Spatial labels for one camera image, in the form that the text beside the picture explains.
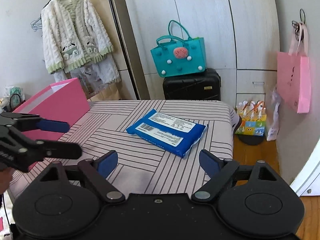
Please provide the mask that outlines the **person's left hand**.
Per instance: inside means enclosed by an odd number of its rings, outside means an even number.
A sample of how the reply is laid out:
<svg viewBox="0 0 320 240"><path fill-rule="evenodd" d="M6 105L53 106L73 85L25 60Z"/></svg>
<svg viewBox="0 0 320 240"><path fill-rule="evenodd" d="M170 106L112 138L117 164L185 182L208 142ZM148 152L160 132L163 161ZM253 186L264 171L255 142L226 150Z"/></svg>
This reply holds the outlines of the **person's left hand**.
<svg viewBox="0 0 320 240"><path fill-rule="evenodd" d="M0 172L0 194L3 194L9 188L14 172L15 170L11 167Z"/></svg>

